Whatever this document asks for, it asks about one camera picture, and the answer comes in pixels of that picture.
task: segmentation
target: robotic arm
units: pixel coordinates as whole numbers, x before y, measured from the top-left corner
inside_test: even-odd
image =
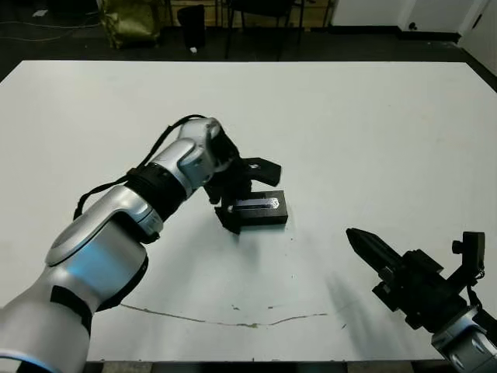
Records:
[[[485,234],[465,232],[452,251],[462,265],[447,279],[422,250],[398,255],[377,235],[347,229],[354,251],[381,279],[373,293],[391,310],[401,309],[413,328],[433,333],[432,345],[457,371],[497,371],[497,320],[482,307],[472,287],[484,275]],[[467,288],[470,305],[459,295]]]
[[[212,203],[221,200],[221,222],[239,231],[225,215],[237,216],[233,204],[249,197],[250,180],[277,185],[280,171],[264,159],[241,159],[214,118],[186,121],[176,141],[120,179],[124,185],[81,216],[77,210],[43,273],[0,313],[0,357],[20,361],[18,371],[81,371],[94,313],[119,305],[140,282],[148,265],[141,244],[159,237],[163,221],[206,187]]]

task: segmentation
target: chair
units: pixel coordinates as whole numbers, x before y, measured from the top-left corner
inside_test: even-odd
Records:
[[[256,14],[259,16],[268,16],[276,18],[276,27],[279,26],[280,18],[285,18],[285,34],[286,36],[288,29],[288,22],[290,20],[291,10],[294,6],[298,6],[301,9],[300,20],[299,20],[299,30],[298,30],[298,43],[301,42],[301,32],[302,32],[302,19],[304,18],[304,3],[305,0],[300,0],[296,3],[294,0],[227,0],[228,5],[228,39],[226,41],[226,50],[224,52],[224,58],[228,59],[230,43],[231,43],[231,33],[233,32],[233,18],[235,16],[235,11],[240,12],[242,16],[242,29],[245,29],[245,13]],[[283,49],[283,39],[280,41],[280,46],[278,48],[278,57],[280,59],[281,52]]]

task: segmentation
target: black cable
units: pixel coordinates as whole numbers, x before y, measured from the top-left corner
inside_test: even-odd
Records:
[[[121,176],[116,181],[96,186],[95,188],[91,189],[88,193],[83,194],[81,196],[81,198],[79,198],[78,205],[76,206],[75,213],[73,215],[73,220],[75,220],[78,216],[80,216],[83,213],[83,206],[85,205],[86,200],[88,200],[88,198],[92,194],[103,192],[104,190],[107,190],[110,187],[113,187],[117,184],[121,184],[121,183],[127,181],[130,173],[134,173],[137,170],[142,169],[143,167],[145,167],[147,165],[148,161],[150,161],[150,159],[154,156],[154,154],[157,152],[157,150],[161,147],[165,138],[167,138],[171,132],[173,132],[177,127],[183,125],[184,123],[186,123],[189,120],[194,119],[194,118],[205,118],[205,117],[203,115],[199,115],[199,114],[192,114],[192,115],[188,115],[186,117],[181,118],[176,123],[174,123],[172,126],[167,127],[164,132],[162,132],[162,134],[159,136],[157,141],[154,143],[154,145],[150,149],[150,152],[147,154],[147,156],[144,158],[144,160],[140,162],[140,164],[136,167],[136,169],[129,170],[126,175]]]

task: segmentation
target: line on table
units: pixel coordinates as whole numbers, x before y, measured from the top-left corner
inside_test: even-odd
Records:
[[[240,326],[240,327],[251,328],[251,329],[256,329],[259,326],[276,326],[276,325],[281,324],[283,322],[289,322],[289,321],[298,320],[298,319],[307,319],[309,317],[327,316],[328,315],[327,313],[312,313],[310,315],[299,315],[299,316],[288,317],[286,319],[281,319],[281,320],[271,322],[271,323],[253,322],[252,324],[247,324],[244,322],[239,322],[239,323],[234,324],[234,323],[229,323],[229,322],[215,322],[215,321],[207,321],[207,320],[201,320],[201,319],[193,319],[191,317],[174,315],[172,313],[152,311],[150,309],[141,309],[139,307],[134,307],[132,305],[125,305],[124,303],[121,303],[120,305],[123,306],[124,308],[127,308],[127,309],[133,309],[134,311],[150,313],[152,315],[167,316],[167,317],[172,317],[174,319],[181,319],[181,320],[192,321],[192,322],[201,322],[201,323],[206,323],[206,324],[211,324],[211,325]]]

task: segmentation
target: wall baseboard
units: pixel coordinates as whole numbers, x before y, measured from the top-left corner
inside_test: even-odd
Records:
[[[402,31],[397,26],[329,26],[329,33],[334,34],[394,34],[399,39],[405,40],[445,40],[457,42],[461,35],[459,33],[433,33],[422,31]]]

